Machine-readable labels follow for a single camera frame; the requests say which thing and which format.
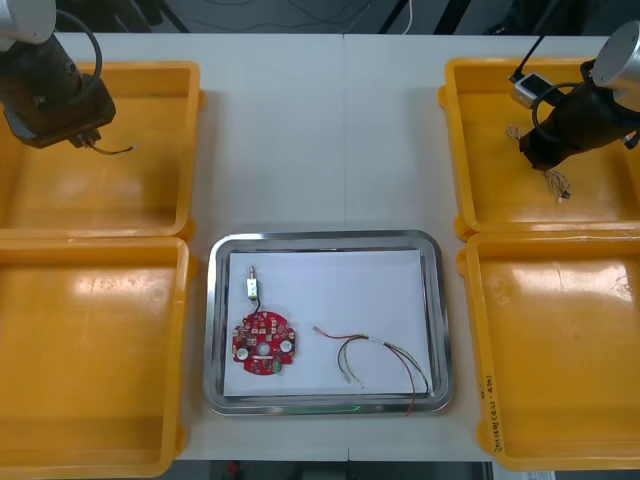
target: white table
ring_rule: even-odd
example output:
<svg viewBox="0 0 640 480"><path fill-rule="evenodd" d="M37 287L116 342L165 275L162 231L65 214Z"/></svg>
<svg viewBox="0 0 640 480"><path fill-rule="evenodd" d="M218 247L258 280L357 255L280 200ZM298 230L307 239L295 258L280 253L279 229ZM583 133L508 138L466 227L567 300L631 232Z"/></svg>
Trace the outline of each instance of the white table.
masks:
<svg viewBox="0 0 640 480"><path fill-rule="evenodd" d="M62 35L77 60L89 42ZM532 38L101 35L107 61L193 60L200 120L192 252L228 233L406 228L442 248L455 385L435 416L225 418L201 395L204 280L185 358L184 459L487 461L479 419L447 128L437 100L458 56L522 56ZM546 39L538 54L594 56L602 38Z"/></svg>

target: yellow tray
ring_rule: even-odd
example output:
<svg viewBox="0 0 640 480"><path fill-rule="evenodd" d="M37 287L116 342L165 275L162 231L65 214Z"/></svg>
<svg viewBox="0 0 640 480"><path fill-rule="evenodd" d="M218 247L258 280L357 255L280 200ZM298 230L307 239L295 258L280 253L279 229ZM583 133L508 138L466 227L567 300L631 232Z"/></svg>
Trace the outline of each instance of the yellow tray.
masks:
<svg viewBox="0 0 640 480"><path fill-rule="evenodd" d="M177 238L0 241L0 478L169 467L188 264Z"/></svg>
<svg viewBox="0 0 640 480"><path fill-rule="evenodd" d="M478 234L458 260L480 445L510 470L640 468L640 237Z"/></svg>
<svg viewBox="0 0 640 480"><path fill-rule="evenodd" d="M26 147L0 115L0 239L191 236L198 66L111 63L103 79L117 114L98 146L133 152Z"/></svg>
<svg viewBox="0 0 640 480"><path fill-rule="evenodd" d="M585 59L538 58L526 72L553 82L580 81ZM570 157L557 170L571 198L557 203L544 177L531 168L507 125L532 128L531 111L510 97L509 75L520 59L455 59L438 94L446 109L459 217L458 236L475 232L620 230L640 228L640 149L621 142ZM550 112L541 107L540 118Z"/></svg>

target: stainless steel tray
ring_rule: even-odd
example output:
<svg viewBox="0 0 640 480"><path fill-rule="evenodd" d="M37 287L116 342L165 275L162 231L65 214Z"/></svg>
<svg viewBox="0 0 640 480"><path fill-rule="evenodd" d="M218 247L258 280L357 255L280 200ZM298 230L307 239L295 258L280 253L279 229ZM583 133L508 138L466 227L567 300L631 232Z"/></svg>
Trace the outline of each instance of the stainless steel tray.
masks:
<svg viewBox="0 0 640 480"><path fill-rule="evenodd" d="M432 393L419 395L414 411L444 407L453 390L449 329L444 299L440 248L416 230L230 235L213 247L209 260L204 355L204 394L223 415L292 415L403 412L411 394L282 395L226 397L223 394L228 288L232 253L357 252L418 250L421 252L425 322L431 363Z"/></svg>

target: white plug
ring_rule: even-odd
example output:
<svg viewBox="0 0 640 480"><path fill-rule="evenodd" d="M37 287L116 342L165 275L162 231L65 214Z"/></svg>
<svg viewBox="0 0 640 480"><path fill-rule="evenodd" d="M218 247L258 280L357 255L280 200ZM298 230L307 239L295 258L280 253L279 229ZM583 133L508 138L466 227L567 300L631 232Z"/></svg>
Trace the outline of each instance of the white plug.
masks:
<svg viewBox="0 0 640 480"><path fill-rule="evenodd" d="M256 267L251 265L249 278L247 279L247 297L252 302L258 299L258 279L256 278Z"/></svg>

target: red circuit board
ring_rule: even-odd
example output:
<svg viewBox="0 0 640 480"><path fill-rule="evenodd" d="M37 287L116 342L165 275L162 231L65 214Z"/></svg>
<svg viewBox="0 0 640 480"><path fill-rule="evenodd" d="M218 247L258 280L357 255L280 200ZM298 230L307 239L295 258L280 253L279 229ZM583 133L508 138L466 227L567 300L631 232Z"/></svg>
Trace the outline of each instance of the red circuit board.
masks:
<svg viewBox="0 0 640 480"><path fill-rule="evenodd" d="M273 375L291 365L296 354L296 334L284 317L273 312L247 315L233 330L233 359L255 375Z"/></svg>

